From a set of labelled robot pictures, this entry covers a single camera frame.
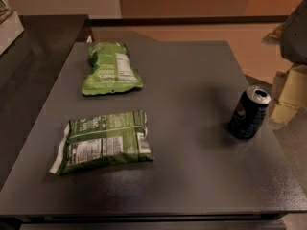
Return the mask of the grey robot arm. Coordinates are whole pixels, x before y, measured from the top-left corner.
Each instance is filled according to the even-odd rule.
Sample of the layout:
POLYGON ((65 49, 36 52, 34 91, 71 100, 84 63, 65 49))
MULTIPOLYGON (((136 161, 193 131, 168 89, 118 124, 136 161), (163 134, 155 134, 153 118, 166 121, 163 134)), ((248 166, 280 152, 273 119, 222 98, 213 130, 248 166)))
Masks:
POLYGON ((302 0, 286 19, 280 38, 280 52, 292 63, 307 64, 307 0, 302 0))

